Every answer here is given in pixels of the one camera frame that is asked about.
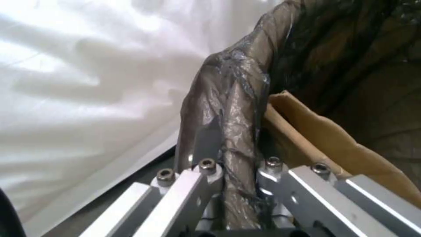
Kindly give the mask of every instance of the wrinkled white cloth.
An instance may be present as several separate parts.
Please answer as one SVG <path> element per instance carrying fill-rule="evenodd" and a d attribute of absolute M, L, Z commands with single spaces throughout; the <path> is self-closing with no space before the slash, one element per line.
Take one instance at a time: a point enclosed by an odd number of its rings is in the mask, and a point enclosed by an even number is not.
<path fill-rule="evenodd" d="M 203 60 L 278 0 L 0 0 L 0 187 L 38 237 L 174 146 Z"/>

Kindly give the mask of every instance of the translucent plastic film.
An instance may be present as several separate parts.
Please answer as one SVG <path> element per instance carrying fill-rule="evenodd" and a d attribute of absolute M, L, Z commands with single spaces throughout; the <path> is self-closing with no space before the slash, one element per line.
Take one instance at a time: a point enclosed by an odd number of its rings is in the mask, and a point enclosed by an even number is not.
<path fill-rule="evenodd" d="M 172 147 L 203 60 L 277 3 L 0 1 L 0 187 L 27 235 Z"/>

